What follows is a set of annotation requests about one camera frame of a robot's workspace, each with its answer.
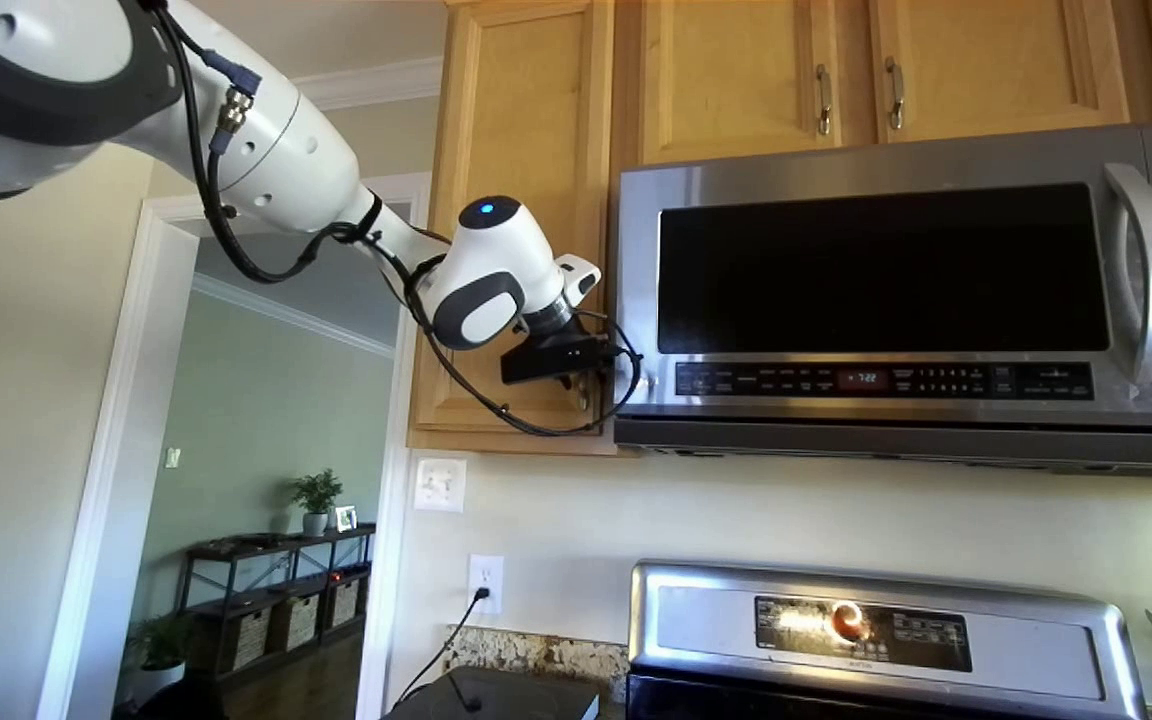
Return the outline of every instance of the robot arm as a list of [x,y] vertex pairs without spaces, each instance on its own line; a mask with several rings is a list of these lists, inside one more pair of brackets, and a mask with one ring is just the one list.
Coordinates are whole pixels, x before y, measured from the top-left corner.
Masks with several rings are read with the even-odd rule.
[[223,203],[275,229],[351,223],[367,236],[360,247],[399,268],[440,260],[417,297],[445,350],[481,350],[520,320],[564,332],[598,282],[579,257],[556,260],[530,214],[506,198],[468,203],[451,247],[405,223],[360,179],[325,113],[188,0],[173,14],[137,0],[0,0],[0,198],[28,192],[106,142],[206,179]]

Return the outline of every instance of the stainless steel stove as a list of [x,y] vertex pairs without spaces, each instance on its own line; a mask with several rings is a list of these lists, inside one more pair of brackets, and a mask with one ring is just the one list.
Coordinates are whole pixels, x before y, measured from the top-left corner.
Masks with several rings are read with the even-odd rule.
[[627,720],[1141,720],[1113,605],[911,578],[644,560]]

